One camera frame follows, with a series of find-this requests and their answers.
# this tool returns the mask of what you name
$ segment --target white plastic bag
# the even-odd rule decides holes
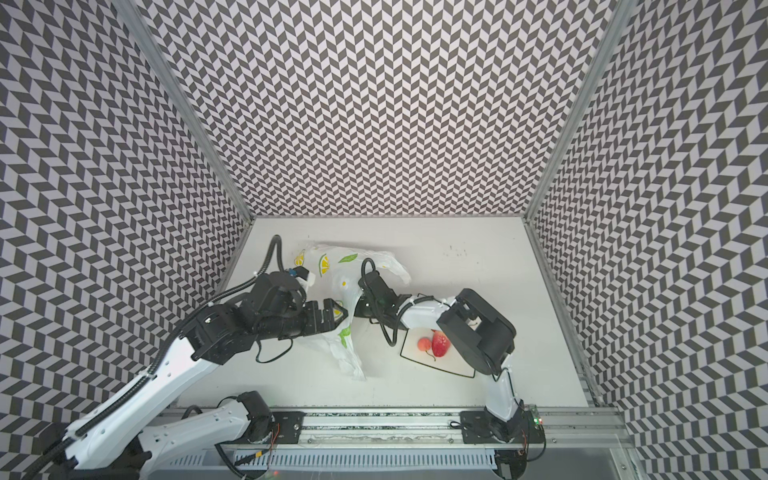
[[[304,266],[316,276],[315,284],[307,292],[307,299],[322,302],[324,298],[333,298],[349,312],[336,330],[303,337],[301,340],[308,345],[330,351],[339,361],[342,372],[356,380],[365,380],[366,376],[362,372],[360,357],[355,353],[349,327],[357,301],[362,295],[357,283],[360,280],[362,261],[365,258],[373,260],[382,278],[395,288],[408,285],[411,276],[390,252],[309,244],[294,254],[296,258],[293,264]]]

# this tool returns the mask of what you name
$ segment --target chevron pattern wallpaper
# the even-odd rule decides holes
[[[522,214],[615,0],[139,0],[258,215]]]
[[[0,4],[0,477],[151,360],[243,222],[107,0]]]
[[[768,478],[766,17],[640,1],[535,218],[653,478]]]

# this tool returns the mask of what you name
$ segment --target black and white wall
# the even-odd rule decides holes
[[[0,4],[0,476],[213,292],[243,230],[107,0]]]
[[[137,0],[258,215],[522,214],[615,0]]]
[[[768,478],[766,18],[640,1],[535,218],[653,478]]]

